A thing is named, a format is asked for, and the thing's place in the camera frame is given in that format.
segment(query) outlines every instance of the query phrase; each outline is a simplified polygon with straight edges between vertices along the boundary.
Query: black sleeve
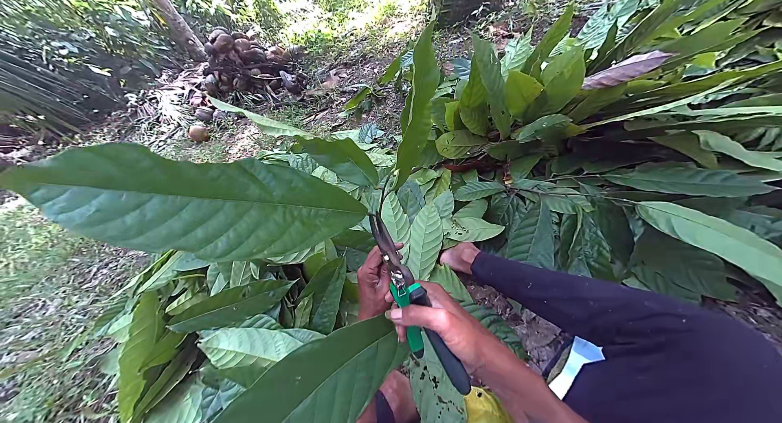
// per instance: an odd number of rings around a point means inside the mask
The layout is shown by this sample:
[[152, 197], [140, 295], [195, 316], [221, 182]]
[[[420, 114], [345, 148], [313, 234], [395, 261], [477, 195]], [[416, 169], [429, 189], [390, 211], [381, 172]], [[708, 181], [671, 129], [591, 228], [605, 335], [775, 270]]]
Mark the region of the black sleeve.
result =
[[540, 269], [480, 252], [472, 275], [524, 308], [597, 346], [687, 330], [686, 318], [708, 313], [695, 305], [616, 282]]

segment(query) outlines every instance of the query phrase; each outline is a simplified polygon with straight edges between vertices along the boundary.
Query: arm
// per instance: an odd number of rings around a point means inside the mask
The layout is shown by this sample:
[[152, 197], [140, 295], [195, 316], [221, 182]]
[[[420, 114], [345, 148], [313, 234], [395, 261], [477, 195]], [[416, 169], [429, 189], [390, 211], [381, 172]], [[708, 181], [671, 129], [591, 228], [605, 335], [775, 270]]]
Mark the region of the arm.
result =
[[389, 310], [386, 317], [397, 325], [400, 339], [404, 339], [404, 328], [409, 326], [436, 331], [464, 367], [496, 393], [514, 421], [585, 423], [551, 392], [540, 376], [527, 368], [442, 287], [418, 282], [426, 289], [433, 307], [407, 306]]
[[651, 331], [689, 330], [682, 318], [704, 314], [651, 291], [540, 269], [486, 254], [471, 243], [446, 250], [441, 261], [598, 346], [657, 338]]

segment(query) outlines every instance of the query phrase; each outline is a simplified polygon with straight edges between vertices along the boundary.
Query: black handle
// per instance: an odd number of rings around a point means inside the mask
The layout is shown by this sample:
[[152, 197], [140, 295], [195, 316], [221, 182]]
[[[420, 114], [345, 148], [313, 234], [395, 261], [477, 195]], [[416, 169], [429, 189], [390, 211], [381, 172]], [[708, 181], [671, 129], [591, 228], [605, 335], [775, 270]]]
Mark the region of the black handle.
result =
[[[429, 297], [426, 295], [426, 290], [423, 287], [418, 287], [410, 293], [410, 304], [424, 307], [432, 306]], [[459, 360], [450, 348], [445, 345], [443, 338], [435, 331], [432, 331], [429, 328], [424, 328], [424, 331], [426, 331], [426, 336], [429, 338], [429, 342], [432, 343], [432, 347], [435, 348], [435, 354], [437, 354], [437, 358], [443, 365], [445, 373], [448, 375], [448, 378], [450, 378], [450, 383], [462, 394], [462, 396], [468, 395], [472, 389], [470, 386], [470, 375], [467, 374], [467, 370], [464, 369], [461, 360]]]

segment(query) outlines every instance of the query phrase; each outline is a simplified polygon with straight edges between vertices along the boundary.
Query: person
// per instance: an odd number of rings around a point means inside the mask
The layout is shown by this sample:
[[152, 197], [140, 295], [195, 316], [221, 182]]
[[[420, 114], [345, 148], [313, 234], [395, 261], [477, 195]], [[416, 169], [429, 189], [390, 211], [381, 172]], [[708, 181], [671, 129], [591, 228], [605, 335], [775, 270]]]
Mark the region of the person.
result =
[[[436, 331], [514, 421], [782, 421], [782, 356], [757, 331], [728, 315], [492, 256], [471, 243], [445, 250], [439, 260], [602, 347], [605, 359], [584, 365], [560, 400], [438, 284], [419, 281], [432, 308], [392, 306], [388, 269], [374, 248], [357, 272], [359, 319], [386, 314], [400, 341], [406, 327]], [[410, 382], [395, 370], [358, 421], [416, 419]]]

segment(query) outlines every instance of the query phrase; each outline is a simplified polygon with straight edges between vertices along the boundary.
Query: grass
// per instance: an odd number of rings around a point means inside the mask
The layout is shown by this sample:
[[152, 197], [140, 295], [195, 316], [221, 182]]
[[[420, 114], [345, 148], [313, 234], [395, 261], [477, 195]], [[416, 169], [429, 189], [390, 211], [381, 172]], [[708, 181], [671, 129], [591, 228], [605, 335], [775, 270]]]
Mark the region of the grass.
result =
[[17, 201], [0, 207], [0, 421], [110, 412], [98, 371], [110, 347], [86, 331], [144, 254], [76, 237]]

